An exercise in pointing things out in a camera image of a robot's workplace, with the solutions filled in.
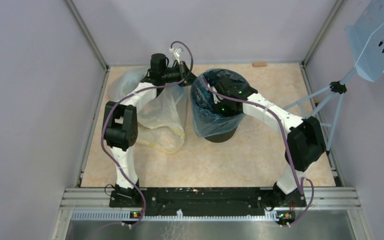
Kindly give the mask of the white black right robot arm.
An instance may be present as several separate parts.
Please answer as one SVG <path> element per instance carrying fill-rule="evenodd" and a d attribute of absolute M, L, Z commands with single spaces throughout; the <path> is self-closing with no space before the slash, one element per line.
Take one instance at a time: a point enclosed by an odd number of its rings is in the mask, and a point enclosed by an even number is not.
<path fill-rule="evenodd" d="M 238 87 L 229 78 L 208 86 L 208 90 L 213 95 L 212 106 L 217 113 L 243 113 L 262 121 L 281 135 L 289 166 L 274 185 L 273 200 L 279 206 L 287 206 L 294 198 L 293 192 L 302 190 L 308 168 L 326 151 L 319 120 L 313 116 L 304 118 L 292 114 L 264 98 L 250 85 Z"/>

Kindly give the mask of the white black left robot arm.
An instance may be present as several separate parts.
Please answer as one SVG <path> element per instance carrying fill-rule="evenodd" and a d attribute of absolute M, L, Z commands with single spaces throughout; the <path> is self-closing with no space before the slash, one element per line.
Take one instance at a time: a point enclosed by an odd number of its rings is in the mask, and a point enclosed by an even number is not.
<path fill-rule="evenodd" d="M 187 66 L 176 57 L 172 66 L 168 64 L 166 55 L 154 53 L 149 69 L 132 82 L 130 91 L 105 105 L 100 143 L 116 168 L 112 195 L 114 198 L 120 196 L 129 207 L 136 206 L 143 196 L 133 156 L 133 146 L 139 134 L 138 112 L 163 92 L 187 86 L 194 78 L 192 63 Z"/>

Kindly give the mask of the blue plastic trash bag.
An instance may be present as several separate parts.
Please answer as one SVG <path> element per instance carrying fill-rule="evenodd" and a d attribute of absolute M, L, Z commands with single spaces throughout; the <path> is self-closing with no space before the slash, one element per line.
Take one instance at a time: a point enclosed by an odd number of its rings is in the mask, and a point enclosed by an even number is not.
<path fill-rule="evenodd" d="M 211 87 L 220 80 L 229 78 L 237 88 L 248 86 L 248 81 L 239 73 L 225 69 L 212 68 L 196 77 L 190 88 L 190 101 L 195 134 L 201 138 L 208 138 L 214 135 L 225 134 L 238 127 L 245 117 L 244 113 L 236 113 L 226 116 L 217 113 L 214 104 L 214 95 L 207 90 L 202 80 L 206 80 Z"/>

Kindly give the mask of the black ribbed trash bin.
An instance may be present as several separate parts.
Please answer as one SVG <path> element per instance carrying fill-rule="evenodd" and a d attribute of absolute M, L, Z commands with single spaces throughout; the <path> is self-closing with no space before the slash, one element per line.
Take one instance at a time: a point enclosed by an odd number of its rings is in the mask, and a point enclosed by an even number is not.
<path fill-rule="evenodd" d="M 229 87 L 232 90 L 237 90 L 238 92 L 240 92 L 244 88 L 247 88 L 247 87 L 250 86 L 250 85 L 248 85 L 248 86 L 244 86 L 242 88 L 237 88 L 235 85 L 233 85 L 233 82 L 232 82 L 231 79 L 230 79 L 230 81 L 231 81 L 231 84 L 229 85 Z M 209 92 L 212 93 L 211 86 L 210 86 L 210 84 L 208 84 L 206 82 L 205 79 L 202 80 L 202 83 L 204 84 L 206 89 Z M 215 87 L 215 89 L 218 92 L 219 90 L 216 88 L 217 84 L 215 84 L 213 87 Z M 218 98 L 220 99 L 220 102 L 218 104 L 212 104 L 212 107 L 214 108 L 214 110 L 217 113 L 223 114 L 223 115 L 226 115 L 226 116 L 233 116 L 233 115 L 238 114 L 238 113 L 243 113 L 243 108 L 242 108 L 242 103 L 241 102 L 231 101 L 231 100 L 228 100 L 228 99 L 223 99 L 222 97 L 219 97 L 219 96 L 218 96 Z M 223 143 L 223 142 L 226 142 L 229 139 L 231 139 L 233 137 L 233 135 L 235 134 L 236 130 L 237 130 L 237 127 L 234 130 L 232 130 L 230 132 L 227 132 L 227 133 L 224 133 L 224 134 L 218 134 L 218 135 L 213 135 L 213 136 L 210 136 L 210 137 L 203 137 L 203 138 L 206 139 L 207 141 L 210 141 L 210 142 L 213 142 L 213 143 Z"/>

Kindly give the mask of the large translucent yellowish trash bag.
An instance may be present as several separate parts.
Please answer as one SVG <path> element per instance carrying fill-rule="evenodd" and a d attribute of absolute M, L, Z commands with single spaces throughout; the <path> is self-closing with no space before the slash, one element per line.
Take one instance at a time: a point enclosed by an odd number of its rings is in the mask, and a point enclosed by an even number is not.
<path fill-rule="evenodd" d="M 145 77 L 145 67 L 127 69 L 110 83 L 107 96 L 116 102 L 130 92 Z M 147 145 L 165 154 L 176 153 L 185 142 L 187 118 L 187 89 L 174 86 L 164 88 L 162 93 L 149 101 L 138 113 L 137 143 Z"/>

